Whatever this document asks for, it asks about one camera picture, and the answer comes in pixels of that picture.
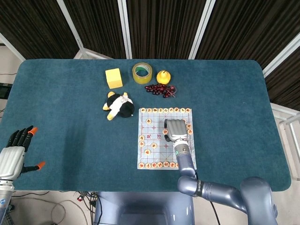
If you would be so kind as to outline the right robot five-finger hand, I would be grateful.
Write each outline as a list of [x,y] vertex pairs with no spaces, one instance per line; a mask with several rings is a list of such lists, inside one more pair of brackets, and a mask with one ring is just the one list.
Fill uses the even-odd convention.
[[187,140],[188,132],[184,120],[166,119],[164,121],[164,128],[168,131],[164,138],[167,142],[175,143],[177,140]]

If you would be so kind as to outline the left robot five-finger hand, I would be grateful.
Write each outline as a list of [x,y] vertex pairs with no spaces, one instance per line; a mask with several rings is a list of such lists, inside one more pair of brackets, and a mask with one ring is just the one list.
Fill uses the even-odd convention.
[[30,142],[38,128],[30,126],[15,131],[8,139],[8,142],[0,152],[0,181],[12,182],[22,173],[41,170],[45,166],[42,161],[34,166],[25,166],[24,160]]

